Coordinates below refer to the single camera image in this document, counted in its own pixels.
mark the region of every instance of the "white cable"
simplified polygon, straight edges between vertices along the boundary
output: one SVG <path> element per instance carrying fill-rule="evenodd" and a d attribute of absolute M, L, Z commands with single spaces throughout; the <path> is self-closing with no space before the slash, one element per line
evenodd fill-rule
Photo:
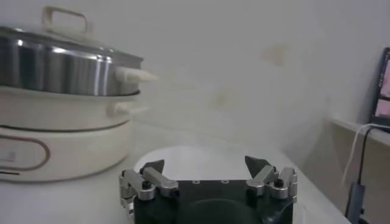
<path fill-rule="evenodd" d="M 342 175 L 340 188 L 342 188 L 344 186 L 344 183 L 346 182 L 348 168 L 349 168 L 349 166 L 352 163 L 353 154 L 355 154 L 356 143 L 358 142 L 358 137 L 359 137 L 360 131 L 362 129 L 366 128 L 366 127 L 390 128 L 390 126 L 378 125 L 378 124 L 364 124 L 364 125 L 362 125 L 362 126 L 360 126 L 358 128 L 358 130 L 356 131 L 356 134 L 355 134 L 355 138 L 353 139 L 351 152 L 349 154 L 349 158 L 348 158 L 348 162 L 347 162 L 346 168 L 344 169 L 344 173 Z"/>

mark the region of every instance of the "white handle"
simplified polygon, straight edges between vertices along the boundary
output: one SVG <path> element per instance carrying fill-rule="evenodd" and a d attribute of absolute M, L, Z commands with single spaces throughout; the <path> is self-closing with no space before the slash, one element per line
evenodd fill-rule
<path fill-rule="evenodd" d="M 54 12 L 60 12 L 60 13 L 74 15 L 74 16 L 78 16 L 78 17 L 83 18 L 84 19 L 84 30 L 77 31 L 74 29 L 69 29 L 69 28 L 65 28 L 65 27 L 57 27 L 57 26 L 53 25 L 53 13 Z M 86 34 L 92 32 L 92 26 L 88 22 L 87 17 L 83 13 L 75 12 L 75 11 L 68 10 L 68 9 L 53 7 L 53 6 L 46 6 L 45 8 L 43 8 L 42 25 L 47 30 L 50 30 L 53 32 L 59 32 L 59 33 L 70 32 L 70 33 L 78 33 L 78 34 L 86 35 Z"/>
<path fill-rule="evenodd" d="M 149 110 L 149 107 L 137 105 L 135 102 L 116 102 L 107 108 L 107 115 L 110 117 L 134 115 Z"/>
<path fill-rule="evenodd" d="M 140 83 L 157 80 L 157 76 L 144 70 L 118 67 L 115 72 L 116 79 L 123 83 Z"/>

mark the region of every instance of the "stainless steel pot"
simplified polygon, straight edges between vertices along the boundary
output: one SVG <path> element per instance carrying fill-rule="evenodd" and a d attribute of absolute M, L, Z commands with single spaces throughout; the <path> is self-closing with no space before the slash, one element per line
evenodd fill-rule
<path fill-rule="evenodd" d="M 54 26 L 54 12 L 80 16 L 85 29 Z M 141 69 L 142 58 L 89 37 L 86 17 L 45 7 L 40 29 L 0 26 L 0 85 L 87 96 L 138 94 L 138 83 L 155 77 Z"/>

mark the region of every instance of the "metal bracket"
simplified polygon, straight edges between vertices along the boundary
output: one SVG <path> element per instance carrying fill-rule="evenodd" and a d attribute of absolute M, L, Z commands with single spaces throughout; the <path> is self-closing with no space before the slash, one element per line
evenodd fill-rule
<path fill-rule="evenodd" d="M 162 196 L 176 198 L 180 195 L 179 183 L 175 180 L 166 178 L 153 167 L 144 168 L 143 177 L 156 185 Z"/>
<path fill-rule="evenodd" d="M 298 176 L 293 168 L 284 168 L 279 178 L 270 185 L 271 196 L 277 199 L 286 199 L 291 196 L 297 201 Z"/>
<path fill-rule="evenodd" d="M 125 170 L 119 177 L 121 198 L 128 199 L 135 195 L 142 201 L 155 198 L 156 187 L 134 170 Z"/>
<path fill-rule="evenodd" d="M 253 179 L 247 180 L 246 185 L 248 189 L 254 191 L 255 195 L 258 197 L 264 194 L 266 185 L 275 181 L 277 178 L 278 172 L 276 168 L 266 165 Z"/>

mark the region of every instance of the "pot lid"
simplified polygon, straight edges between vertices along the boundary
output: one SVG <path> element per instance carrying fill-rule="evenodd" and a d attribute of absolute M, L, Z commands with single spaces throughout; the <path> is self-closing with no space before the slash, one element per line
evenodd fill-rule
<path fill-rule="evenodd" d="M 66 27 L 55 26 L 52 23 L 54 12 L 78 16 L 84 19 L 84 30 L 74 30 Z M 126 60 L 143 59 L 125 52 L 116 50 L 91 37 L 91 24 L 84 14 L 61 9 L 57 7 L 45 7 L 42 13 L 42 26 L 5 26 L 0 25 L 0 35 L 20 39 L 22 41 L 33 41 L 42 43 L 45 46 L 62 47 L 74 51 L 87 52 L 113 58 L 120 58 L 119 64 L 125 64 Z"/>

